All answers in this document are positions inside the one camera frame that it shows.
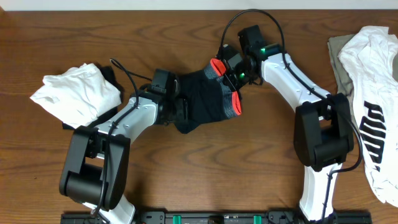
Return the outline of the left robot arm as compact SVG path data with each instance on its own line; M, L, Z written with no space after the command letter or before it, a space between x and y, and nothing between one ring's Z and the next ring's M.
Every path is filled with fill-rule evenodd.
M131 144L149 126L187 119L179 93L178 76L157 69L120 112L74 130L59 190L91 212L65 213L61 223L134 223L136 208L124 196Z

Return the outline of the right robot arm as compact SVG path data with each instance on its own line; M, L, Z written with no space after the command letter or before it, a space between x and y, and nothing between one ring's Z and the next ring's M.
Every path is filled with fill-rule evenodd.
M238 33L240 50L223 40L217 53L227 67L226 84L238 90L260 79L272 85L295 113L294 149L304 166L299 211L282 222L338 223L332 206L336 177L354 148L347 97L332 95L311 81L292 61L285 44L268 44L259 26Z

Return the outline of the black leggings with red waistband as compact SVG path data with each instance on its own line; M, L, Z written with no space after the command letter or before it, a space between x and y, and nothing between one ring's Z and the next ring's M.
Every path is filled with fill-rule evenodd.
M175 123L180 133L187 134L201 124L241 115L239 93L224 84L225 73L223 62L213 58L205 68L179 76L180 96L188 104L188 120Z

